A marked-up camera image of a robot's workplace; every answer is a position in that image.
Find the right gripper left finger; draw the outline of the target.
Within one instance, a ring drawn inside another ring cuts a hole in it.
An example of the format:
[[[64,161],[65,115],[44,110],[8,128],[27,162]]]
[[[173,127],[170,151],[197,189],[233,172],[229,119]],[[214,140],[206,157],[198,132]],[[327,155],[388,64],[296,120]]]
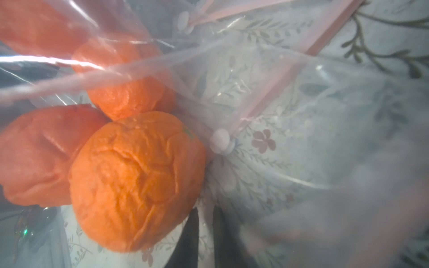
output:
[[[198,209],[193,208],[165,268],[198,268],[199,230]]]

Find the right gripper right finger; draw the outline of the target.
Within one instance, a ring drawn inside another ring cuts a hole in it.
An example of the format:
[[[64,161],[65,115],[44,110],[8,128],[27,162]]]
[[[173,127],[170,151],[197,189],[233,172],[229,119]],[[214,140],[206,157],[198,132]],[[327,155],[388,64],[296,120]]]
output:
[[[223,210],[213,208],[214,266],[216,268],[247,268],[248,264],[226,223]]]

